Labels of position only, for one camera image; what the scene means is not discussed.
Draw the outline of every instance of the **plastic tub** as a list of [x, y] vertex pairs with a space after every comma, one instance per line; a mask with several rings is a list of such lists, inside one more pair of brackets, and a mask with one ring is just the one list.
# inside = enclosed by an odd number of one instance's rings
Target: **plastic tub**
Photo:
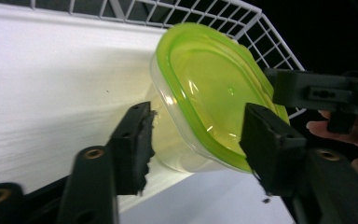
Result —
[[246, 103], [272, 103], [273, 88], [248, 49], [209, 27], [184, 23], [160, 40], [151, 63], [158, 91], [154, 149], [173, 169], [198, 172], [222, 165], [250, 172], [239, 142]]

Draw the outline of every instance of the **white surface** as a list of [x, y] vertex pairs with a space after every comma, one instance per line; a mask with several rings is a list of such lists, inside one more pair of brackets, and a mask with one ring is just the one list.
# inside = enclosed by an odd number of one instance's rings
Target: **white surface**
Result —
[[121, 213], [121, 224], [293, 224], [282, 204], [252, 175], [232, 170], [198, 173]]
[[[13, 8], [0, 6], [0, 182], [30, 192], [68, 175], [145, 100], [164, 31]], [[189, 176], [150, 166], [144, 197], [120, 197], [121, 211]]]

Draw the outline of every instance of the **lime green container lid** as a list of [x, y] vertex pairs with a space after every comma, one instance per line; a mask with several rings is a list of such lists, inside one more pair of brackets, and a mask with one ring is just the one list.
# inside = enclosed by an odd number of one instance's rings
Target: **lime green container lid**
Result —
[[[263, 105], [288, 122], [285, 108], [272, 103], [273, 88], [250, 51], [212, 28], [183, 23], [163, 35], [156, 60], [170, 90], [156, 87], [160, 95], [172, 95], [164, 104], [183, 112], [216, 161], [250, 172], [239, 145], [245, 104]], [[184, 122], [171, 116], [175, 124]]]

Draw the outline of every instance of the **wire basket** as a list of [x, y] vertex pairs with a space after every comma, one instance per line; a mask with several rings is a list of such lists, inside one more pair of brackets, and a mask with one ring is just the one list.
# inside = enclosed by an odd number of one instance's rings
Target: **wire basket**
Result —
[[[0, 3], [161, 29], [182, 22], [200, 23], [247, 47], [262, 69], [304, 70], [262, 10], [239, 0], [0, 0]], [[304, 111], [297, 108], [289, 119]]]

